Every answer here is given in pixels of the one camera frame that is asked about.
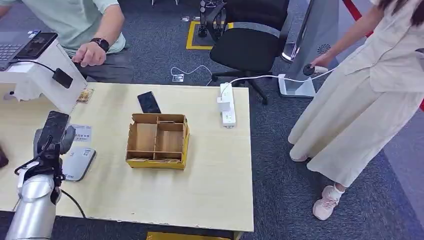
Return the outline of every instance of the woman's hand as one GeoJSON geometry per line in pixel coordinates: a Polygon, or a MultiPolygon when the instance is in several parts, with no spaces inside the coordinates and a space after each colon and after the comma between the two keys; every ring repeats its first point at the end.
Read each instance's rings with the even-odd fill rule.
{"type": "Polygon", "coordinates": [[[333,60],[333,56],[330,55],[328,52],[322,54],[321,56],[315,58],[315,60],[313,60],[310,64],[311,64],[311,68],[315,67],[315,66],[319,66],[319,67],[327,67],[330,62],[333,60]]]}

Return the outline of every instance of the yellow cardboard box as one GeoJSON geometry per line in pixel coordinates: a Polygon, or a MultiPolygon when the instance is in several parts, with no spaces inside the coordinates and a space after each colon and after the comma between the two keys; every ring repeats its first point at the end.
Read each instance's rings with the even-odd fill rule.
{"type": "Polygon", "coordinates": [[[195,236],[176,233],[151,232],[147,233],[146,240],[229,240],[228,238],[213,236],[195,236]]]}
{"type": "Polygon", "coordinates": [[[126,162],[132,168],[186,167],[190,129],[182,114],[134,113],[126,162]]]}

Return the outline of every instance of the power strip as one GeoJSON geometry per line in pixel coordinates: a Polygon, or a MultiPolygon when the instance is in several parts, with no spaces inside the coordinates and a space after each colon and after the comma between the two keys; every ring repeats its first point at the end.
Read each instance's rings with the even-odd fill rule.
{"type": "Polygon", "coordinates": [[[233,86],[227,85],[228,83],[220,84],[221,97],[218,97],[218,105],[222,114],[222,125],[231,129],[236,126],[236,110],[234,108],[233,86]]]}

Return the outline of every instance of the wooden table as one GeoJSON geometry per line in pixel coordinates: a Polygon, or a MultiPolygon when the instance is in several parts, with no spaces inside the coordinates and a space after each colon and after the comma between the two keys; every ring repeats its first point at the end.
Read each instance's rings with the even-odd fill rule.
{"type": "MultiPolygon", "coordinates": [[[[92,126],[91,142],[74,142],[97,151],[85,178],[62,188],[88,218],[190,228],[253,232],[253,192],[247,88],[233,88],[237,126],[222,127],[218,87],[90,83],[88,104],[77,104],[70,123],[92,126]],[[190,127],[187,166],[131,168],[125,162],[128,128],[141,113],[137,95],[153,91],[163,113],[184,114],[190,127]]],[[[0,84],[0,96],[13,89],[0,84]]],[[[18,178],[13,170],[33,156],[33,138],[49,111],[46,98],[0,100],[0,144],[9,165],[0,169],[0,210],[12,211],[18,178]]],[[[57,215],[81,217],[62,196],[57,215]]]]}

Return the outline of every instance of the chair backrest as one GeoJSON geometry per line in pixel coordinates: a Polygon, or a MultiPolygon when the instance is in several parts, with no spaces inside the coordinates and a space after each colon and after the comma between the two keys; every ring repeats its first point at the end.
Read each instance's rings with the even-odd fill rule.
{"type": "Polygon", "coordinates": [[[289,0],[226,0],[225,21],[248,22],[281,31],[287,17],[289,0]]]}

